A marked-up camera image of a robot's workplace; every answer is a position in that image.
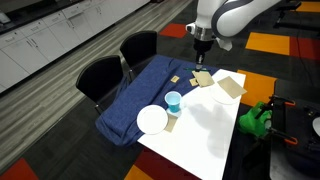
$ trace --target plastic cup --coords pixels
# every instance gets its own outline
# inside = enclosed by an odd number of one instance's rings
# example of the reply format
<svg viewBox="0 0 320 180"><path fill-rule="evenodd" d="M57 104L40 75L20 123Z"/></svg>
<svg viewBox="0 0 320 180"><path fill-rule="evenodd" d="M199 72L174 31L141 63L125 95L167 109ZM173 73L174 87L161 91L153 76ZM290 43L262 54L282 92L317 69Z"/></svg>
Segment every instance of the plastic cup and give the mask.
<svg viewBox="0 0 320 180"><path fill-rule="evenodd" d="M181 94L176 91L168 92L164 100L168 104L169 110L172 113L176 113L180 111L180 101L181 101Z"/></svg>

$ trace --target paper plate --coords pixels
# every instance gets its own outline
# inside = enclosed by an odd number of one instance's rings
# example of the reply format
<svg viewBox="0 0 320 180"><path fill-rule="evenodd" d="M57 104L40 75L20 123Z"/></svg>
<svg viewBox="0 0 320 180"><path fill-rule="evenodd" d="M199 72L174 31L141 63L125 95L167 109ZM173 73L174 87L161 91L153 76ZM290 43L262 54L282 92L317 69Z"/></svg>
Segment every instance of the paper plate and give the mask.
<svg viewBox="0 0 320 180"><path fill-rule="evenodd" d="M144 107L137 116L139 129L146 134L161 132L168 123L166 111L158 105Z"/></svg>
<svg viewBox="0 0 320 180"><path fill-rule="evenodd" d="M320 117L317 117L312 122L314 131L318 134L320 137Z"/></svg>
<svg viewBox="0 0 320 180"><path fill-rule="evenodd" d="M235 104L240 101L240 97L233 99L218 83L215 83L210 87L210 93L214 100L221 104Z"/></svg>

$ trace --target green object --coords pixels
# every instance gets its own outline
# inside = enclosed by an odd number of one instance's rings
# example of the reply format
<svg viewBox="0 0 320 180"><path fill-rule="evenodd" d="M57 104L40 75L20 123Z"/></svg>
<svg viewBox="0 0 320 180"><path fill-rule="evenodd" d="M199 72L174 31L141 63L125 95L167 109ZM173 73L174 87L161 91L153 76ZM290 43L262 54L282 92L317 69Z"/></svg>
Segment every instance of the green object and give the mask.
<svg viewBox="0 0 320 180"><path fill-rule="evenodd" d="M261 137L266 134L265 122L266 120L271 119L272 111L267 110L259 117L259 119L255 119L263 105L264 103L259 101L247 114L240 116L239 130L242 133L253 134L256 137Z"/></svg>

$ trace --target cardboard piece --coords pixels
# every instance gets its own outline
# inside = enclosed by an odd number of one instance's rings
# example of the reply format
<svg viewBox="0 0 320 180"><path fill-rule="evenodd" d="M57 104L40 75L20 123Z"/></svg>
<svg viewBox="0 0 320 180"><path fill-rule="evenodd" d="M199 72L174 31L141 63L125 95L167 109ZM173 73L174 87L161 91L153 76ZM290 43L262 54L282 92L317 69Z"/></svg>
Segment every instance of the cardboard piece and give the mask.
<svg viewBox="0 0 320 180"><path fill-rule="evenodd" d="M192 71L193 76L197 79L197 82L199 83L200 87L206 87L214 84L214 81L207 71L200 71L195 72Z"/></svg>
<svg viewBox="0 0 320 180"><path fill-rule="evenodd" d="M173 76L171 82L176 83L180 78L178 76Z"/></svg>
<svg viewBox="0 0 320 180"><path fill-rule="evenodd" d="M190 79L189 81L190 81L191 86L198 86L199 85L196 78Z"/></svg>
<svg viewBox="0 0 320 180"><path fill-rule="evenodd" d="M168 132L172 132L174 125L177 122L178 117L173 116L171 114L168 114L168 124L167 126L164 128L164 130L168 131Z"/></svg>
<svg viewBox="0 0 320 180"><path fill-rule="evenodd" d="M243 89L236 81L234 81L230 76L218 81L220 87L228 93L233 99L247 92Z"/></svg>

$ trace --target blue cloth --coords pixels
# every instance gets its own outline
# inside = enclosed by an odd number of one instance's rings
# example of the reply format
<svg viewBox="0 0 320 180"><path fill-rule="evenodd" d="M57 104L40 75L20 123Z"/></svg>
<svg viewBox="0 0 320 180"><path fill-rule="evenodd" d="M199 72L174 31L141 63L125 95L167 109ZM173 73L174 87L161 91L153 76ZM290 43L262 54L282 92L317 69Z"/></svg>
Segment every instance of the blue cloth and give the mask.
<svg viewBox="0 0 320 180"><path fill-rule="evenodd" d="M164 109L167 104L164 96L169 91L178 91L184 95L194 89L189 80L194 78L191 71L195 63L157 55L138 77L119 95L113 104L96 121L98 130L110 141L119 146L135 143L143 132L139 129L136 118L145 106L156 104ZM210 69L213 75L218 69ZM171 82L173 76L180 79Z"/></svg>

